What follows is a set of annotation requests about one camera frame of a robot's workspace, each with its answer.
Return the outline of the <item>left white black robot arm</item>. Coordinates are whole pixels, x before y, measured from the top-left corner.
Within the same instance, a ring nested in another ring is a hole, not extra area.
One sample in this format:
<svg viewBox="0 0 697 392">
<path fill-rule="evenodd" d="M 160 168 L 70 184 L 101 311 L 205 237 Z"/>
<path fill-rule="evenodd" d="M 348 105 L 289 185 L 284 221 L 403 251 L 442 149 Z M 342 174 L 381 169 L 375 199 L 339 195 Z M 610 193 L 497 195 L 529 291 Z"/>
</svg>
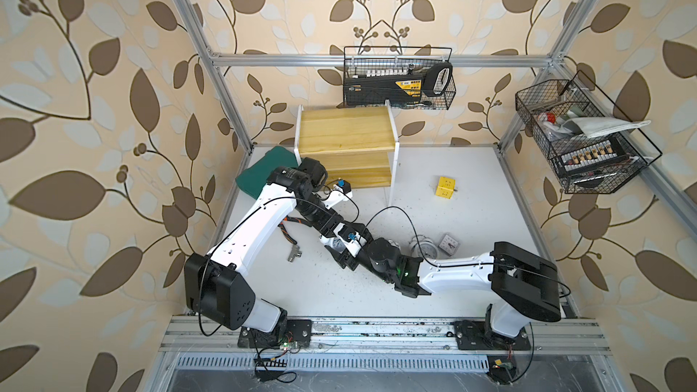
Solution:
<svg viewBox="0 0 697 392">
<path fill-rule="evenodd" d="M 192 254 L 184 265 L 188 308 L 229 330 L 253 328 L 272 333 L 283 310 L 254 293 L 246 281 L 250 268 L 272 232 L 292 212 L 299 212 L 328 247 L 356 258 L 366 243 L 363 236 L 333 207 L 352 198 L 352 185 L 343 179 L 319 197 L 329 175 L 311 158 L 299 167 L 274 169 L 252 208 L 220 243 L 204 255 Z"/>
</svg>

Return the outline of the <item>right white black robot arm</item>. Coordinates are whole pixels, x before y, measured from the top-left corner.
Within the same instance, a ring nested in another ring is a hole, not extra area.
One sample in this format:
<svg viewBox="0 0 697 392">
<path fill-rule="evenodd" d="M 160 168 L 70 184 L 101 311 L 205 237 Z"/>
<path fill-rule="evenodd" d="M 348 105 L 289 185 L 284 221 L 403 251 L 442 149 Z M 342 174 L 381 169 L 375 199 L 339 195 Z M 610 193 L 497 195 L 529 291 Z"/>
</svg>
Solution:
<svg viewBox="0 0 697 392">
<path fill-rule="evenodd" d="M 555 264 L 507 241 L 496 242 L 491 252 L 444 261 L 404 255 L 384 238 L 360 243 L 322 236 L 321 242 L 342 268 L 362 266 L 411 299 L 450 290 L 495 293 L 497 300 L 486 308 L 489 334 L 513 339 L 532 321 L 562 319 Z"/>
</svg>

